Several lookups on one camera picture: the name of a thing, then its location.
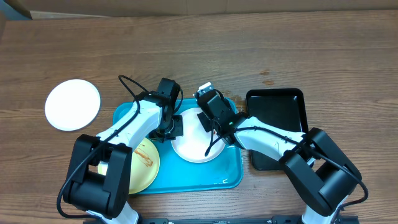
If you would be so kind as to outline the white plate with sauce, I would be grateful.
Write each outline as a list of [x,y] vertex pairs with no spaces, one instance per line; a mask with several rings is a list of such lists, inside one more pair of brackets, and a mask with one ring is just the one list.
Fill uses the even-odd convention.
[[101,106],[98,89],[90,82],[72,79],[57,85],[45,102],[45,117],[61,131],[76,131],[89,125]]

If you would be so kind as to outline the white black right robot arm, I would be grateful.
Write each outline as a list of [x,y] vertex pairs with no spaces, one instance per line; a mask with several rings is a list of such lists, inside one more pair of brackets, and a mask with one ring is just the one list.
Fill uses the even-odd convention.
[[286,131],[244,112],[201,112],[198,119],[205,131],[218,135],[217,140],[277,161],[307,205],[302,223],[334,223],[349,205],[346,198],[363,185],[358,168],[321,129]]

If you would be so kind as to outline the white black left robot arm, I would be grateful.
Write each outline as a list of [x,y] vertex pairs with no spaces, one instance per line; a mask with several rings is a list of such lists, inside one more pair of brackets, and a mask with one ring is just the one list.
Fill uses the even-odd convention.
[[182,135],[182,119],[175,114],[181,106],[178,98],[183,98],[180,90],[144,91],[114,126],[97,136],[79,136],[57,196],[58,213],[95,223],[139,223],[139,214],[127,202],[132,154],[153,132],[160,141]]

